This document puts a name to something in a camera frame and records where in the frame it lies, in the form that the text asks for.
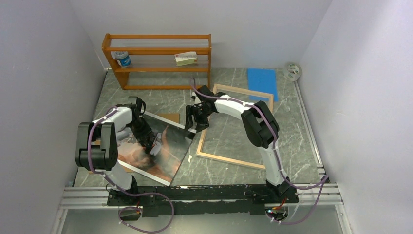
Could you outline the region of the printed photo of people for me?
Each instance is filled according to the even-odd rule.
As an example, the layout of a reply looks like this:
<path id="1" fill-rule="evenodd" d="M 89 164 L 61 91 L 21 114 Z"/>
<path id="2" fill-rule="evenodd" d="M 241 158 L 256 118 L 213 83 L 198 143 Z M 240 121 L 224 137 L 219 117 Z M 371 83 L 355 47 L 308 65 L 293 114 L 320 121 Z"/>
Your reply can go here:
<path id="1" fill-rule="evenodd" d="M 195 136 L 180 123 L 149 112 L 143 117 L 152 128 L 155 140 L 149 153 L 138 143 L 130 128 L 116 133 L 118 162 L 128 173 L 145 176 L 169 186 Z"/>

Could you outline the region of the wooden picture frame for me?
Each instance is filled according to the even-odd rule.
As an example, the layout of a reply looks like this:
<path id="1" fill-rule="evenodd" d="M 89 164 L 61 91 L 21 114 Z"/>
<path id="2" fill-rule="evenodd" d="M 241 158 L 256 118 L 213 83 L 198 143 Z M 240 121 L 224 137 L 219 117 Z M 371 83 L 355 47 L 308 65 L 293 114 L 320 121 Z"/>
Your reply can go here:
<path id="1" fill-rule="evenodd" d="M 273 113 L 273 105 L 274 105 L 274 95 L 273 94 L 259 92 L 259 91 L 252 91 L 252 90 L 248 90 L 248 89 L 243 89 L 243 88 L 238 88 L 238 87 L 233 87 L 233 86 L 227 86 L 227 85 L 222 85 L 222 84 L 215 84 L 214 87 L 213 87 L 213 92 L 216 93 L 218 90 L 229 91 L 229 92 L 234 92 L 234 93 L 244 94 L 244 95 L 250 95 L 250 96 L 257 96 L 257 97 L 261 97 L 261 98 L 266 98 L 266 99 L 268 99 L 268 108 L 270 109 L 270 112 Z M 208 153 L 202 152 L 202 148 L 203 148 L 204 141 L 205 141 L 205 138 L 206 138 L 206 133 L 207 133 L 207 129 L 205 129 L 201 132 L 201 137 L 200 137 L 198 147 L 197 147 L 197 151 L 196 151 L 197 156 L 212 159 L 212 160 L 216 160 L 216 161 L 220 161 L 220 162 L 225 162 L 225 163 L 229 163 L 229 164 L 234 164 L 234 165 L 238 165 L 238 166 L 245 166 L 245 167 L 254 168 L 254 169 L 261 169 L 261 170 L 265 169 L 264 165 L 260 165 L 260 164 L 256 164 L 256 163 L 246 162 L 246 161 L 242 161 L 242 160 L 237 160 L 237 159 L 232 159 L 232 158 L 228 158 L 228 157 L 224 157 L 224 156 L 218 156 L 218 155 L 213 155 L 213 154 L 208 154 Z"/>

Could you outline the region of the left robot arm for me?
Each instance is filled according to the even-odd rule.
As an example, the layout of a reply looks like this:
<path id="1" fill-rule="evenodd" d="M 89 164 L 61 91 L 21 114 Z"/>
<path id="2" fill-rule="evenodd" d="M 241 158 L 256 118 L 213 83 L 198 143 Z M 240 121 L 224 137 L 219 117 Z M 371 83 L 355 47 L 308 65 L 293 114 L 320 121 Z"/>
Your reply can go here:
<path id="1" fill-rule="evenodd" d="M 82 122 L 77 130 L 75 162 L 93 174 L 102 176 L 110 185 L 109 206 L 134 206 L 140 201 L 134 176 L 118 163 L 116 133 L 130 128 L 146 153 L 152 149 L 155 134 L 143 118 L 146 103 L 139 97 L 129 97 L 92 122 Z"/>

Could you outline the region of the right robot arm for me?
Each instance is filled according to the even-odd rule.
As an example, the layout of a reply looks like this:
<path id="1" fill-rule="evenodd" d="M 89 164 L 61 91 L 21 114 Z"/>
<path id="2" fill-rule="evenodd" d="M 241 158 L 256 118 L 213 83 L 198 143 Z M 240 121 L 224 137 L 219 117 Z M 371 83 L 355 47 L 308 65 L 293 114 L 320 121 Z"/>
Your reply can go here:
<path id="1" fill-rule="evenodd" d="M 242 121 L 247 138 L 259 149 L 266 170 L 266 190 L 273 202 L 296 203 L 297 190 L 286 176 L 278 157 L 279 125 L 263 101 L 245 102 L 225 93 L 213 93 L 205 85 L 195 90 L 198 100 L 186 106 L 185 129 L 201 132 L 209 127 L 209 116 L 226 114 Z"/>

